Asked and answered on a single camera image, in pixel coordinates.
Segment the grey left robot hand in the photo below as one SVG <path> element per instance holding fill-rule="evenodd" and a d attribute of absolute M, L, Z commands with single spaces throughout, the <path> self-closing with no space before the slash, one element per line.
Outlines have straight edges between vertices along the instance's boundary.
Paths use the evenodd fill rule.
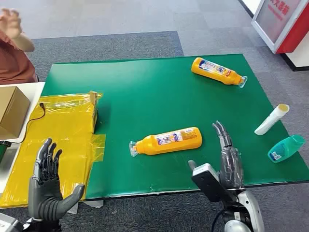
<path fill-rule="evenodd" d="M 28 194 L 28 209 L 33 219 L 60 220 L 84 195 L 85 186 L 78 184 L 69 196 L 63 197 L 58 173 L 63 150 L 54 153 L 56 147 L 57 143 L 47 138 L 37 153 Z"/>

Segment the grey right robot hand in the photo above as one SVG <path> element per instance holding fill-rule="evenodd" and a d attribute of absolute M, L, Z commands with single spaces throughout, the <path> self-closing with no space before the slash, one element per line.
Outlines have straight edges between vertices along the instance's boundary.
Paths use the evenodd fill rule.
<path fill-rule="evenodd" d="M 210 164 L 200 166 L 189 160 L 192 180 L 200 190 L 207 188 L 241 189 L 243 188 L 243 168 L 238 149 L 233 146 L 231 136 L 219 121 L 212 124 L 219 139 L 221 146 L 221 168 L 216 173 Z"/>

